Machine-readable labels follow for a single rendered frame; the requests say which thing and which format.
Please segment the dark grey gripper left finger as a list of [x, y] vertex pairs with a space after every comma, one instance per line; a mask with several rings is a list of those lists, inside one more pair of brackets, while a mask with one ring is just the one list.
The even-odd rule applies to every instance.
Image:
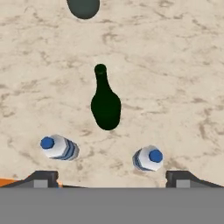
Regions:
[[57, 188], [59, 174], [56, 171], [35, 171], [25, 179], [2, 187]]

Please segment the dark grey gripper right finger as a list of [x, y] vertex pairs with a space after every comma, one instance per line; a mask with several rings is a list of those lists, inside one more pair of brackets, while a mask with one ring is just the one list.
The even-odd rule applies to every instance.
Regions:
[[219, 185], [197, 178], [189, 171], [167, 171], [165, 174], [166, 187], [192, 188], [192, 187], [219, 187]]

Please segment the dark grey-green glass bottle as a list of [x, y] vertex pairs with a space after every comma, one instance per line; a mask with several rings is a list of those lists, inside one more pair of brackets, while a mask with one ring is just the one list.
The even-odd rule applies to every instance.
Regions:
[[66, 0], [71, 13], [79, 19], [90, 19], [100, 9], [100, 0]]

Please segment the dark green glass bottle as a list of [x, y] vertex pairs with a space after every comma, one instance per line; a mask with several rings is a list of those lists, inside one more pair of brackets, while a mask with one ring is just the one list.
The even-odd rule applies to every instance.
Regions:
[[91, 101], [91, 111], [97, 125], [103, 130], [113, 130], [121, 117], [121, 100], [108, 81], [107, 68], [103, 64], [94, 67], [96, 90]]

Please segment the white plastic bottle blue cap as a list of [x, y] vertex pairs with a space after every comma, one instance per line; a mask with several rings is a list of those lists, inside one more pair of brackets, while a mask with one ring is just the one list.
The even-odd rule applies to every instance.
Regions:
[[45, 136], [40, 141], [40, 147], [50, 159], [71, 161], [78, 157], [80, 149], [73, 141], [60, 136]]
[[141, 170], [156, 172], [164, 162], [164, 155], [156, 146], [149, 145], [138, 150], [133, 158], [133, 165]]

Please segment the orange object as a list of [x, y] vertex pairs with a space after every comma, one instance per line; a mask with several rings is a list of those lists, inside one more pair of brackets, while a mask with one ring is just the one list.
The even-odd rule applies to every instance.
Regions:
[[7, 186], [9, 184], [12, 184], [16, 182], [15, 179], [10, 179], [10, 178], [0, 178], [0, 187], [2, 186]]

